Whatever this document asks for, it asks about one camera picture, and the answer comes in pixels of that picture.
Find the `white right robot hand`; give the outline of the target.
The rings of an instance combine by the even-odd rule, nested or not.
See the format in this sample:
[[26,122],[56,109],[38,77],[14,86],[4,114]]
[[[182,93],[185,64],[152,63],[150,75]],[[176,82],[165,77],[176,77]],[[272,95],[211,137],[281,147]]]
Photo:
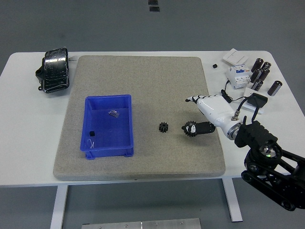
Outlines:
[[185,101],[196,103],[205,118],[215,127],[221,128],[227,138],[236,138],[241,125],[239,113],[235,112],[222,96],[198,95],[188,97]]

